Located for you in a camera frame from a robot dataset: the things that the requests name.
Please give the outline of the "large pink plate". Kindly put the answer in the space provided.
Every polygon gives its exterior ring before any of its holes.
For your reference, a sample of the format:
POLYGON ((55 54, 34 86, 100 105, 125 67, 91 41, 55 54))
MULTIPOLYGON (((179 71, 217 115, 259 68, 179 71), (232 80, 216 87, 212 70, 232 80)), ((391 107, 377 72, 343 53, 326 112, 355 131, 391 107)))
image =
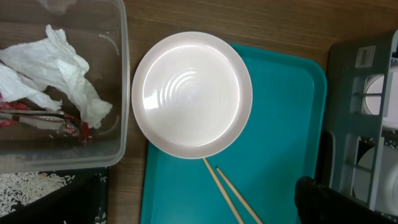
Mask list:
POLYGON ((242 133, 251 114, 252 83, 240 55, 204 32, 180 32, 143 56, 131 104, 144 136, 182 159, 213 156, 242 133))

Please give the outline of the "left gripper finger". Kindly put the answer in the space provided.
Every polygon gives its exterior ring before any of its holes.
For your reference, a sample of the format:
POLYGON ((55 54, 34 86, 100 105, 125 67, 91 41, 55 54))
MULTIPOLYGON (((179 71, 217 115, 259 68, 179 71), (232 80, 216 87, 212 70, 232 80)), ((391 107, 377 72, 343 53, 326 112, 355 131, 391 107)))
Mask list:
POLYGON ((302 224, 395 223, 307 176, 296 181, 294 202, 302 224))

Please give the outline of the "white napkin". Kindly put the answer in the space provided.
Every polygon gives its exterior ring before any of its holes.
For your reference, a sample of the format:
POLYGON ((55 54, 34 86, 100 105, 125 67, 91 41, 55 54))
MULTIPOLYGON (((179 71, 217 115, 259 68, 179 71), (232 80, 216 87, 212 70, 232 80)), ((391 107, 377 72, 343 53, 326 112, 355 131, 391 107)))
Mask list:
POLYGON ((55 30, 48 24, 45 33, 45 39, 1 50, 1 61, 36 83, 66 94, 79 109, 82 121, 89 128, 100 128, 113 106, 103 101, 85 78, 88 62, 68 43, 63 29, 55 30))

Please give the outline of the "grey bowl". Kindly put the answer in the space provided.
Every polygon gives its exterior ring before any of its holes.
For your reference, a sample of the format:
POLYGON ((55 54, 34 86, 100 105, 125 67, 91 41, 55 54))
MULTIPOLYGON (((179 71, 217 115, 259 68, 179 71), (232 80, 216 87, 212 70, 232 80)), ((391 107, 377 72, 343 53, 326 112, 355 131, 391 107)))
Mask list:
MULTIPOLYGON (((368 199, 370 178, 371 174, 363 170, 355 175, 354 193, 362 201, 368 199)), ((375 208, 397 216, 397 150, 391 146, 384 146, 375 208)))

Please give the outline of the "red snack wrapper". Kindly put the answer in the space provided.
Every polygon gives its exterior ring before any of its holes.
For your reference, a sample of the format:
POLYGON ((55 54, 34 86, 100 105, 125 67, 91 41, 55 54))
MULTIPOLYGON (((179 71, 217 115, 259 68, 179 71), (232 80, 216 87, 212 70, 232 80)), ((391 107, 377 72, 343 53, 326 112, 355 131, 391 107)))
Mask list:
POLYGON ((58 134, 80 136, 83 141, 91 138, 87 122, 64 111, 32 110, 18 101, 5 102, 1 96, 1 128, 23 123, 37 129, 48 129, 58 134))

